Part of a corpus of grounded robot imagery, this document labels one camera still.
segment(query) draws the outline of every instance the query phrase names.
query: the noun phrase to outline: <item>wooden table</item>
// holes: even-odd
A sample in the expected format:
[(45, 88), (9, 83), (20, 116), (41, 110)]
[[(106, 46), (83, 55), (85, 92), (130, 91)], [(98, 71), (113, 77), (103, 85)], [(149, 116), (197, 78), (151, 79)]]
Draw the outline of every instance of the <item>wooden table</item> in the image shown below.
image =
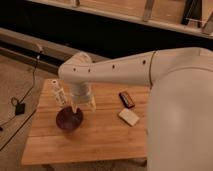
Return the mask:
[[(55, 123), (60, 108), (52, 94), (50, 82), (47, 79), (43, 86), (23, 153), (23, 165), (146, 157), (145, 109), (148, 88), (92, 84), (97, 110), (92, 112), (83, 106), (84, 120), (81, 126), (73, 133), (65, 133)], [(69, 85), (61, 84), (69, 96)], [(118, 97), (123, 90), (131, 95), (136, 104), (132, 110), (141, 118), (134, 127), (117, 116), (124, 108)]]

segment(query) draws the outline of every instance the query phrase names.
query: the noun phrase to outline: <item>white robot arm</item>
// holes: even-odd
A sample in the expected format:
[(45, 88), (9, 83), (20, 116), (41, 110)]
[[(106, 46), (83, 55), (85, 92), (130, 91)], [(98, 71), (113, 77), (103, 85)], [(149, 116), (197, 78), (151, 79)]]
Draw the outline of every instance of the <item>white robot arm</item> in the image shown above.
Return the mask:
[(92, 63), (78, 53), (59, 69), (74, 103), (91, 101), (89, 82), (152, 86), (148, 104), (148, 170), (213, 170), (213, 53), (162, 50)]

